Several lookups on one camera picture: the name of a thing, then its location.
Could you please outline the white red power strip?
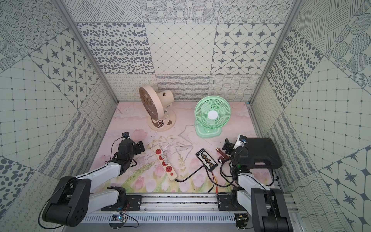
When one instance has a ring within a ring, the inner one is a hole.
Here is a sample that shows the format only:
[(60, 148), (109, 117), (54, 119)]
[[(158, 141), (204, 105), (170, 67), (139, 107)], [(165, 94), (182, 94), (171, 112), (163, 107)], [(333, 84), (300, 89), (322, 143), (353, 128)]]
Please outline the white red power strip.
[(167, 159), (164, 150), (160, 146), (154, 146), (152, 148), (157, 160), (160, 162), (161, 167), (164, 169), (170, 181), (175, 181), (177, 179), (177, 173), (173, 166)]

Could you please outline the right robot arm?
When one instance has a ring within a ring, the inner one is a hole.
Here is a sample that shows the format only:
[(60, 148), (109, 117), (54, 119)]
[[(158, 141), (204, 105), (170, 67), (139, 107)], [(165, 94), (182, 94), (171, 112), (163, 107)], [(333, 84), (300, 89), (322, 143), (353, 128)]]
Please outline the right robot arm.
[(293, 226), (283, 192), (258, 181), (253, 169), (275, 170), (282, 167), (278, 152), (269, 138), (247, 138), (236, 142), (225, 140), (222, 157), (231, 158), (230, 173), (237, 186), (230, 193), (217, 194), (220, 211), (246, 211), (236, 214), (236, 227), (245, 228), (252, 219), (256, 232), (292, 232)]

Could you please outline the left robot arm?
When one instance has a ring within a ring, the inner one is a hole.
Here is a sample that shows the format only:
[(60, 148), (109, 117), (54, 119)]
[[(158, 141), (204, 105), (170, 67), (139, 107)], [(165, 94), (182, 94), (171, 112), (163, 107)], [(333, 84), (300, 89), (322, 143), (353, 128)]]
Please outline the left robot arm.
[(142, 197), (127, 198), (123, 187), (110, 186), (103, 192), (94, 192), (101, 184), (136, 166), (134, 156), (145, 151), (143, 142), (135, 143), (128, 133), (118, 140), (118, 151), (104, 166), (76, 177), (65, 176), (58, 182), (39, 213), (38, 223), (44, 221), (55, 223), (58, 227), (75, 227), (86, 215), (95, 211), (122, 212), (131, 206), (134, 210), (139, 209)]

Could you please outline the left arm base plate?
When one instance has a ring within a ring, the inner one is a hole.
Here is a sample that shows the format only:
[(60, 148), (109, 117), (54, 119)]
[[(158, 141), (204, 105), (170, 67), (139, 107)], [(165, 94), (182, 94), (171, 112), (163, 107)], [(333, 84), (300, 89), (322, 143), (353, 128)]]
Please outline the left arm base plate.
[(117, 203), (106, 206), (101, 211), (139, 211), (142, 204), (142, 195), (127, 195), (119, 197)]

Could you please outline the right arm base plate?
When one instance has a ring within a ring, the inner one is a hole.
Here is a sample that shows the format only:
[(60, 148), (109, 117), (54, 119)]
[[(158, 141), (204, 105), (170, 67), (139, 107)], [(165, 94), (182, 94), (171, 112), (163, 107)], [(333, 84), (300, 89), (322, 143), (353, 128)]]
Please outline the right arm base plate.
[(241, 211), (243, 208), (234, 204), (229, 194), (218, 194), (216, 196), (219, 211)]

